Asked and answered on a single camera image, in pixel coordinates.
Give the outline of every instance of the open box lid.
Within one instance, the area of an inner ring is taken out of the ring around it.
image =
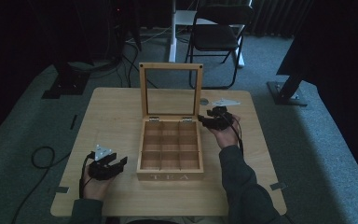
[[[139,63],[144,119],[195,118],[200,112],[202,69],[201,63]],[[154,72],[162,76],[170,72],[179,72],[188,76],[190,71],[196,77],[194,90],[158,89],[156,91],[156,89],[147,88],[147,77],[152,73],[154,75]]]

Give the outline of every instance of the long sleeve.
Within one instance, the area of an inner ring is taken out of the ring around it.
[[[103,202],[92,199],[78,199],[74,203],[70,224],[101,224]]]
[[[219,158],[229,223],[281,223],[268,192],[257,184],[255,171],[243,160],[240,149],[225,147]]]

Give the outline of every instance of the hand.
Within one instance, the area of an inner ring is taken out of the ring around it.
[[[236,115],[232,115],[232,117],[234,119],[232,126],[235,128],[237,133],[240,133],[238,122],[240,122],[241,118]],[[216,137],[217,145],[219,145],[221,149],[223,149],[224,147],[229,147],[238,144],[238,137],[230,126],[227,127],[225,130],[215,130],[215,129],[208,129],[208,130],[214,134],[214,137]]]
[[[108,180],[91,179],[89,176],[89,168],[90,166],[87,165],[83,176],[83,185],[86,185],[83,189],[83,198],[103,201],[109,185],[115,179],[115,176]]]

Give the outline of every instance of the metal hinge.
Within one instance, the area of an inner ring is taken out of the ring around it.
[[[149,121],[159,121],[159,117],[150,117]]]
[[[192,118],[183,118],[182,122],[192,122],[193,119]]]

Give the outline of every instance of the black device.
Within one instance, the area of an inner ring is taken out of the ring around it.
[[[227,112],[225,106],[216,106],[212,110],[207,110],[206,113],[211,117],[210,119],[202,115],[198,115],[198,119],[202,123],[202,126],[209,129],[225,130],[234,122],[232,114]]]
[[[91,179],[96,180],[107,180],[112,178],[113,176],[119,175],[124,171],[124,165],[127,164],[128,157],[125,157],[120,160],[120,162],[112,164],[112,162],[116,159],[117,153],[112,153],[110,155],[106,155],[100,160],[95,159],[95,152],[91,151],[91,153],[86,157],[83,163],[82,173],[79,180],[79,197],[83,198],[83,189],[89,183]],[[89,165],[89,176],[91,177],[88,182],[84,183],[84,172],[86,169],[86,163],[88,159],[93,159],[94,161]]]

